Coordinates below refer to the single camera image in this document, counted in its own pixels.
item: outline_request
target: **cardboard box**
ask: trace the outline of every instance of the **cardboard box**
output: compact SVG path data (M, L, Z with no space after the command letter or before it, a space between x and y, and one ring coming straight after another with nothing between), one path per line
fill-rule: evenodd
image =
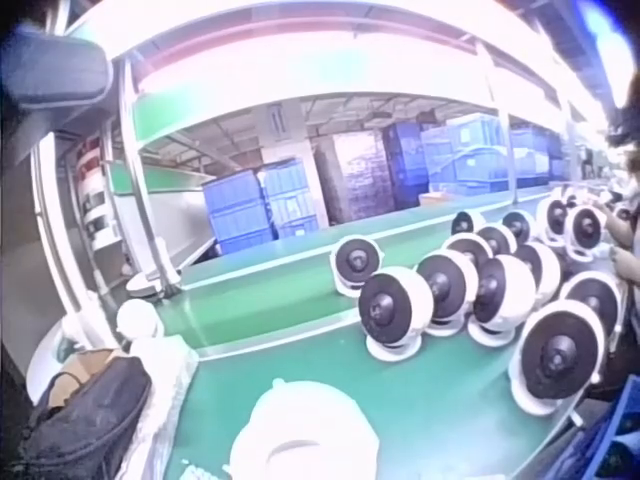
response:
M420 194L420 205L428 207L430 205L441 205L443 203L451 201L451 195L444 192L432 192Z

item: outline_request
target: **black bag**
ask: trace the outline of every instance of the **black bag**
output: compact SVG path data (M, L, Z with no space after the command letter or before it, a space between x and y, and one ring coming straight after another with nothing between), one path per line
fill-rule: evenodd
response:
M56 381L81 386L62 407L50 407ZM151 390L137 357L116 357L82 384L56 375L43 393L19 447L18 478L107 480L118 473Z

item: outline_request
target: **blue bin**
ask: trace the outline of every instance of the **blue bin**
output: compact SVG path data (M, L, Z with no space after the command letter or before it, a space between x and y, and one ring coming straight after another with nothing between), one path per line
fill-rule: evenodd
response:
M549 160L549 176L551 180L568 180L569 163L564 159Z
M491 184L489 182L467 182L461 183L460 194L465 197L474 197L476 195L485 195L491 192Z
M271 219L276 227L316 214L308 188L270 197L268 202Z
M506 157L495 148L469 148L459 154L454 162L458 181L488 181L507 177Z
M226 240L219 240L220 251L223 254L239 252L247 248L262 245L274 240L273 231L271 228L258 230L256 232L247 233L246 235L239 235L237 237L228 238Z
M449 137L454 151L479 146L504 145L498 117L473 114L449 122Z
M263 200L210 213L209 222L218 241L269 228L269 218Z
M304 164L299 159L269 165L262 171L264 193L267 198L309 188Z
M453 183L456 181L455 164L450 161L440 168L429 168L429 183Z
M257 177L252 171L236 173L202 185L209 213L235 208L262 198Z
M539 128L524 127L511 130L513 148L528 148L534 152L547 153L547 143L547 136Z
M640 378L630 375L615 409L579 432L543 477L638 478L640 468Z
M318 217L312 215L310 217L301 218L293 222L285 223L277 227L278 238L300 237L318 230Z
M562 158L562 137L558 133L547 133L547 153L550 158Z

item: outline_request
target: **ceiling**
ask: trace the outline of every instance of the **ceiling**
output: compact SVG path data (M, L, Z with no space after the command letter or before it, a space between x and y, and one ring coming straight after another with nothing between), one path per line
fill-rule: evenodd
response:
M414 120L419 112L434 109L439 120L486 111L461 102L410 97L404 95L345 95L305 98L301 101L309 138L382 128L399 120ZM372 112L388 112L389 119L367 122ZM175 137L164 137L148 146L152 157L166 166L198 169L202 160L204 171L222 175L228 171L216 158L225 157L239 168L261 163L258 134L251 110L211 119L186 128Z
M604 69L573 0L501 0L501 3L532 28L546 33L562 59L576 72L592 95L602 102L605 110L610 111L613 100ZM459 42L472 40L462 32L448 32L449 37L452 35L459 35ZM312 139L320 135L362 129L366 127L363 120L372 111L391 113L393 117L387 122L391 123L413 119L418 112L433 108L443 120L479 110L478 107L459 102L396 95L307 98L302 101L302 108ZM384 123L376 124L376 127L380 126L384 126ZM213 175L256 166L261 162L258 136L250 110L212 119L157 140L148 146L145 154L150 162L202 169Z

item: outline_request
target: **person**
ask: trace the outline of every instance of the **person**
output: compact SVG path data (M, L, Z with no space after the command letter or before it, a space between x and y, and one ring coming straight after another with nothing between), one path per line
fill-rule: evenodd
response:
M635 185L640 185L640 149L634 149L626 159L626 169L631 177L630 180ZM595 202L594 206L606 216L605 228L617 245L611 247L610 258L618 277L630 283L633 288L633 295L629 299L634 306L640 306L640 229L638 220L640 219L640 191L636 186L629 198L631 207L631 218L628 221L622 220L604 204ZM636 339L640 340L640 321L638 321L637 308L633 309L631 324L633 325Z

